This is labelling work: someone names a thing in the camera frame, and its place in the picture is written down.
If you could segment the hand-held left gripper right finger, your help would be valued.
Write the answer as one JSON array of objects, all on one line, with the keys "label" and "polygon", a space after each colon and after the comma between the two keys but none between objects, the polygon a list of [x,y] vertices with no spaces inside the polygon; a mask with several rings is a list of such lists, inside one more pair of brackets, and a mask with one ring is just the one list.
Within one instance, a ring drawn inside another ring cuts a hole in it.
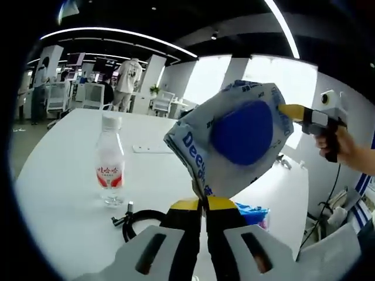
[{"label": "hand-held left gripper right finger", "polygon": [[292,280],[292,250],[258,225],[247,225],[234,202],[208,196],[207,247],[217,280]]}]

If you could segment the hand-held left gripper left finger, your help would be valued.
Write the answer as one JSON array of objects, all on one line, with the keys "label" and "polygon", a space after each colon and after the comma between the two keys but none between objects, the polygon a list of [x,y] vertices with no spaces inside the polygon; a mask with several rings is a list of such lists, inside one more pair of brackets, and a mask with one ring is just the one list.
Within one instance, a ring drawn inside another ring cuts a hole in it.
[{"label": "hand-held left gripper left finger", "polygon": [[202,205],[198,198],[172,204],[159,226],[126,242],[114,261],[77,280],[192,280],[200,248]]}]

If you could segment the person's right hand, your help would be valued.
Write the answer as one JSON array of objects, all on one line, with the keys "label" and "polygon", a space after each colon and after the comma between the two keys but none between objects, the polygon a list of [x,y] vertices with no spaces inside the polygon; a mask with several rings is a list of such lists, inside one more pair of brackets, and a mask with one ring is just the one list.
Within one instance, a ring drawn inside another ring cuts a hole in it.
[{"label": "person's right hand", "polygon": [[[327,143],[326,137],[323,135],[315,136],[316,147],[319,148],[319,154],[325,157],[330,152],[330,146]],[[341,164],[346,166],[352,166],[354,157],[356,154],[355,142],[348,133],[347,128],[344,126],[339,126],[336,131],[336,138],[339,144],[339,149],[337,153],[337,160]]]}]

